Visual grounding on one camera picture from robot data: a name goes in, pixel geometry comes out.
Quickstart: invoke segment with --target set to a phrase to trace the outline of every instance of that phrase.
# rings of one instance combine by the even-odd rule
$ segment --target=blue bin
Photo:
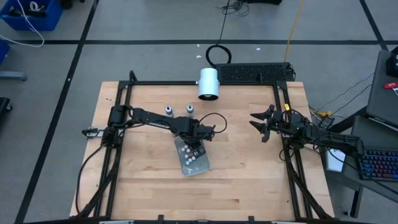
[[[6,57],[6,54],[9,49],[10,46],[7,43],[5,43],[3,40],[0,40],[0,64]]]
[[[29,8],[29,4],[31,1],[36,2],[39,7],[47,6],[45,12],[47,13],[47,17],[39,18],[39,17],[28,17],[29,22],[35,27],[36,30],[54,30],[57,26],[57,23],[62,14],[62,7],[58,3],[57,0],[19,0],[24,7],[24,10]],[[8,16],[8,12],[11,10],[11,7],[17,8],[18,10],[21,7],[18,4],[17,0],[8,0],[7,3],[0,11],[0,19],[4,19],[8,23],[10,27],[14,30],[30,30],[29,25],[25,21],[23,16],[15,17]]]

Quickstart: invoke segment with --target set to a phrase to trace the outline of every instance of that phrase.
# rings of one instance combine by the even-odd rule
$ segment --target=small bottle
[[[173,114],[173,109],[171,106],[166,106],[166,116],[168,116],[169,118],[173,118],[174,114]]]
[[[192,105],[187,106],[187,112],[188,112],[188,117],[193,118],[193,106]]]

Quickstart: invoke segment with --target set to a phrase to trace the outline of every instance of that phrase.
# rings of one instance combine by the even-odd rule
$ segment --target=wooden tabletop
[[[103,82],[93,119],[94,127],[105,127],[114,105],[117,82]],[[310,117],[303,83],[288,83],[292,108]],[[195,117],[218,112],[228,120],[225,132],[205,142],[211,169],[184,177],[170,131],[152,126],[128,129],[124,138],[112,219],[156,220],[294,220],[293,207],[280,135],[271,133],[267,143],[250,124],[250,113],[265,111],[275,104],[270,86],[220,86],[220,98],[202,101],[197,86],[133,86],[130,104],[147,111],[164,114],[170,105],[175,116],[185,116],[187,105],[193,105]],[[218,116],[203,120],[223,129]],[[85,158],[100,145],[100,138],[88,140]],[[98,188],[105,150],[86,165],[80,184],[80,208]],[[320,156],[302,149],[302,160],[308,189],[317,202],[331,215],[333,208]],[[297,188],[301,215],[304,217],[302,194]],[[103,206],[108,193],[105,193]],[[72,206],[71,215],[76,214]]]

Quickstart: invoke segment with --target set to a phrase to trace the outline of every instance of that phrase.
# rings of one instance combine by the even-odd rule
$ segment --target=black keyboard
[[[398,151],[364,150],[357,159],[363,180],[385,180],[398,182]]]
[[[289,63],[231,63],[216,66],[218,79],[227,82],[293,81],[293,75],[287,72],[289,67]]]

